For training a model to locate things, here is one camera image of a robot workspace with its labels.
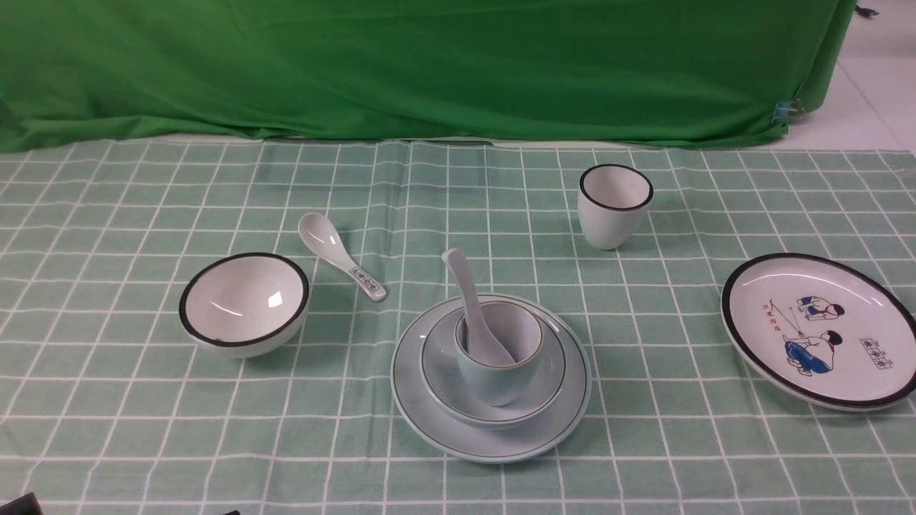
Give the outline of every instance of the white cup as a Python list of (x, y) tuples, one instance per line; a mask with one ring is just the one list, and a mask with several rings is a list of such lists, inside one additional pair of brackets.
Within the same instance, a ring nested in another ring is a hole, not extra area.
[(480, 307), (493, 336), (516, 362), (496, 367), (471, 357), (467, 353), (467, 324), (462, 315), (455, 324), (458, 369), (478, 399), (491, 406), (505, 406), (521, 395), (538, 371), (544, 333), (538, 317), (519, 305), (491, 301)]
[(579, 179), (579, 224), (594, 247), (611, 250), (633, 235), (649, 210), (652, 183), (623, 165), (598, 165)]

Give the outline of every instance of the plate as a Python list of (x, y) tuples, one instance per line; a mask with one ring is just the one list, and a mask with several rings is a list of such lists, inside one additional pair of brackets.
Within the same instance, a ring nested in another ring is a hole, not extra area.
[(519, 397), (505, 406), (491, 406), (468, 389), (458, 368), (455, 325), (464, 310), (458, 307), (432, 328), (420, 352), (424, 385), (442, 408), (458, 420), (493, 429), (508, 429), (537, 416), (560, 393), (566, 363), (557, 334), (539, 320), (544, 335), (543, 356), (534, 379)]
[(870, 411), (916, 389), (916, 323), (862, 273), (805, 254), (770, 254), (738, 267), (722, 316), (744, 359), (814, 404)]
[(481, 295), (480, 301), (513, 302), (531, 310), (556, 334), (566, 360), (560, 394), (547, 410), (517, 427), (483, 429), (456, 421), (423, 386), (420, 350), (433, 326), (461, 306), (451, 299), (433, 306), (408, 327), (391, 359), (391, 390), (404, 420), (425, 442), (443, 452), (477, 463), (512, 463), (543, 454), (562, 442), (585, 414), (592, 393), (592, 372), (582, 343), (559, 317), (528, 301), (507, 295)]

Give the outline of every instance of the white bowl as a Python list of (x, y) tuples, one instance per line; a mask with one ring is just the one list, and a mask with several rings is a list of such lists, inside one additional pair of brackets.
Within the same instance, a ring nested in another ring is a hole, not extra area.
[(179, 318), (201, 347), (229, 357), (260, 356), (283, 345), (305, 322), (309, 280), (276, 254), (238, 254), (194, 276)]

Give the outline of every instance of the white floor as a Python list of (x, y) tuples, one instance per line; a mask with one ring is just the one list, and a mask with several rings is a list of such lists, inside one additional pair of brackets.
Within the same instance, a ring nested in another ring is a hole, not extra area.
[[(878, 15), (873, 19), (853, 16), (823, 106), (793, 123), (789, 134), (769, 147), (916, 152), (916, 0), (859, 3), (877, 10)], [(508, 147), (616, 147), (582, 141), (493, 143)]]

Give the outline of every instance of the spoon in cup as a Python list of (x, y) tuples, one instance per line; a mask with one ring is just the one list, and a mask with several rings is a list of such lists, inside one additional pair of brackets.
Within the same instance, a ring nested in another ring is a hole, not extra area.
[(480, 309), (480, 299), (477, 297), (477, 288), (474, 286), (474, 276), (471, 267), (467, 264), (464, 253), (457, 248), (452, 248), (442, 254), (442, 261), (448, 265), (464, 304), (464, 319), (467, 324), (467, 354), (477, 361), (492, 367), (506, 367), (515, 364), (515, 358), (490, 331), (484, 319), (484, 312)]

